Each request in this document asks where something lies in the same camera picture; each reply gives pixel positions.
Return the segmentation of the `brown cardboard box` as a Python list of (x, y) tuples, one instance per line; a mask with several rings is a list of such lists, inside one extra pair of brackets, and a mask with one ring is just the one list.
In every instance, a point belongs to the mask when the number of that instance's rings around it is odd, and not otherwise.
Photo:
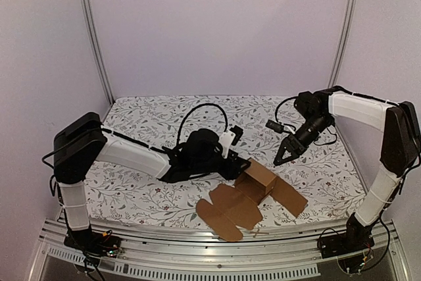
[(226, 242), (238, 242), (243, 238), (241, 228), (251, 231), (263, 220), (259, 205), (269, 196), (294, 217), (298, 217), (308, 203), (270, 169), (254, 159), (248, 161), (250, 166), (234, 185), (219, 184), (209, 192), (208, 201), (200, 199), (196, 204), (197, 216)]

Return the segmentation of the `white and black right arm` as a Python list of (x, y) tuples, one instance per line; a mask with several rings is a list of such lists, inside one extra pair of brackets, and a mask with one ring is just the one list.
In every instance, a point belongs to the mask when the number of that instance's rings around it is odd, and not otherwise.
[(317, 247), (323, 258), (368, 249), (373, 227), (402, 191), (407, 174), (420, 167), (420, 127), (414, 105), (351, 92), (341, 86), (304, 91), (292, 97), (304, 123), (282, 140), (274, 158), (280, 166), (298, 159), (336, 118), (347, 118), (382, 135), (379, 167), (360, 206), (348, 218), (345, 232), (321, 234)]

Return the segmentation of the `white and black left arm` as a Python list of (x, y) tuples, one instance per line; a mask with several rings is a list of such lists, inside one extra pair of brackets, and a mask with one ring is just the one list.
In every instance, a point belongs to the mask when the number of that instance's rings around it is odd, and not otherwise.
[(231, 149), (242, 135), (238, 126), (221, 136), (201, 128), (173, 148), (158, 149), (103, 127), (97, 113), (81, 116), (55, 136), (54, 150), (41, 159), (53, 158), (49, 187), (64, 209), (65, 246), (99, 257), (112, 257), (120, 248), (121, 239), (110, 230), (101, 234), (91, 228), (84, 181), (94, 162), (124, 166), (169, 184), (212, 173), (235, 180), (251, 165)]

